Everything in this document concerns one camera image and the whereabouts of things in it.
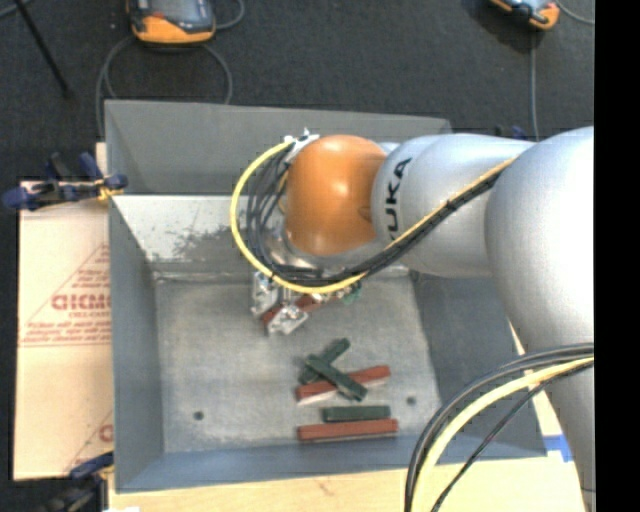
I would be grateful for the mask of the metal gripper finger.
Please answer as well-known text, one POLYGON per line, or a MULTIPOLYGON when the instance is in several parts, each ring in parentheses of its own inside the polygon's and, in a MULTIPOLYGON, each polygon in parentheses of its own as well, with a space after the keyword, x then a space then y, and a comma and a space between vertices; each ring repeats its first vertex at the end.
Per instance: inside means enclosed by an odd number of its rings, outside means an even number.
POLYGON ((287 304, 275 307, 263 314, 263 324, 267 335, 289 335, 309 317, 302 308, 287 304))
POLYGON ((276 287, 265 274, 256 271, 251 284, 251 313, 261 316, 270 310, 276 302, 276 287))

